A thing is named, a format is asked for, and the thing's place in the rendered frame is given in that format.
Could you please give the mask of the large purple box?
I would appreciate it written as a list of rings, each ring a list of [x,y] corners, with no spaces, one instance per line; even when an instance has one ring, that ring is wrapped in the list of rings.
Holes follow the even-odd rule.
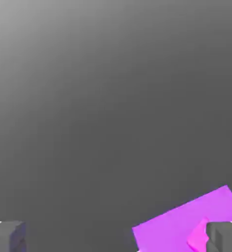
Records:
[[[193,252],[192,230],[207,217],[232,221],[232,191],[222,186],[132,228],[140,252]]]

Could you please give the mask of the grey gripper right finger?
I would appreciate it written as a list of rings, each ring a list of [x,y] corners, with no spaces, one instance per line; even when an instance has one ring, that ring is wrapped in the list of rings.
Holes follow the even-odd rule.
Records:
[[[232,221],[209,222],[206,234],[206,252],[232,252]]]

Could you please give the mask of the small magenta cube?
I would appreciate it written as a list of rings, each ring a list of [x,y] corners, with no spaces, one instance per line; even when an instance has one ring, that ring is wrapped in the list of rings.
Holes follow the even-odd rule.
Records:
[[[189,235],[187,244],[193,252],[206,252],[206,244],[209,240],[206,233],[206,226],[208,222],[208,218],[203,218]]]

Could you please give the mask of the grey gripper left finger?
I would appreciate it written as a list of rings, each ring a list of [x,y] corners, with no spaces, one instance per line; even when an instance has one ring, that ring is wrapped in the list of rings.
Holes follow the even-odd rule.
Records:
[[[25,222],[0,221],[0,252],[27,252]]]

